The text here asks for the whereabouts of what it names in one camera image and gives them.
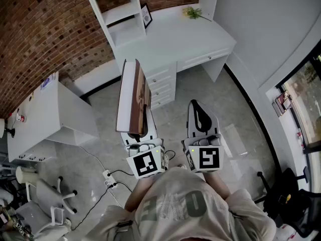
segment picture frame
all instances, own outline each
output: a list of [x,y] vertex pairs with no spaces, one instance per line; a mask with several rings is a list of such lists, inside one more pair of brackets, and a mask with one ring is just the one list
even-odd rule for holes
[[147,3],[144,3],[141,6],[141,14],[142,14],[142,20],[144,21],[144,25],[146,29],[148,25],[152,22],[152,17],[151,17]]

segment power outlet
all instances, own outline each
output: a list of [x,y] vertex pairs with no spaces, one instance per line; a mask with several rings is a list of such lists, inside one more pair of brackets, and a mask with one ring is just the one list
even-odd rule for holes
[[113,185],[114,183],[116,183],[114,177],[110,174],[109,170],[105,170],[102,174],[104,175],[104,178],[105,178],[106,187],[109,187],[110,185]]

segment lamp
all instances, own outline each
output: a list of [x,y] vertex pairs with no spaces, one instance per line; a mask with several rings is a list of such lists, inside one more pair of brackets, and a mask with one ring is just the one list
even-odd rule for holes
[[15,137],[16,130],[15,129],[10,130],[8,128],[5,128],[5,119],[0,118],[0,138],[2,138],[4,136],[5,131],[10,133],[12,138]]

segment black office chair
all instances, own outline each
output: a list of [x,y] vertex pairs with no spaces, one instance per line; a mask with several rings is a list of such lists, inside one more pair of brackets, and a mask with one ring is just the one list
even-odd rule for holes
[[264,201],[264,211],[275,221],[277,227],[288,224],[301,237],[307,237],[313,230],[321,229],[321,194],[298,189],[299,179],[304,178],[307,183],[310,180],[307,167],[303,173],[302,176],[296,177],[288,168],[270,188],[262,172],[258,172],[257,175],[261,177],[267,195],[255,203]]

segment gray floor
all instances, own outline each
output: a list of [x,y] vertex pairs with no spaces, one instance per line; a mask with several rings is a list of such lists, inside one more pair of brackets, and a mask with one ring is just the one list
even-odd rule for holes
[[[181,140],[187,137],[187,106],[191,99],[197,99],[210,107],[219,119],[225,141],[224,166],[219,172],[222,179],[232,192],[246,188],[253,199],[260,197],[264,188],[256,173],[263,171],[268,181],[273,182],[274,162],[256,118],[228,73],[222,70],[213,83],[203,68],[196,66],[177,74],[176,88],[175,101],[152,111],[158,136],[165,140],[165,149],[176,151],[170,166],[187,164]],[[124,145],[119,133],[115,132],[119,89],[120,82],[117,82],[89,97],[100,139],[86,143],[83,148],[96,155],[106,169],[131,172]],[[39,172],[51,185],[56,184],[58,176],[63,176],[62,191],[78,191],[76,197],[69,199],[70,204],[78,210],[76,215],[68,215],[72,227],[75,227],[106,190],[103,169],[79,147],[56,144],[56,150],[57,159],[41,163]],[[114,175],[116,181],[134,188],[135,177],[121,172]],[[114,189],[114,194],[123,206],[129,191],[120,185]],[[61,240],[80,240],[98,223],[110,204],[116,202],[107,192],[87,219]]]

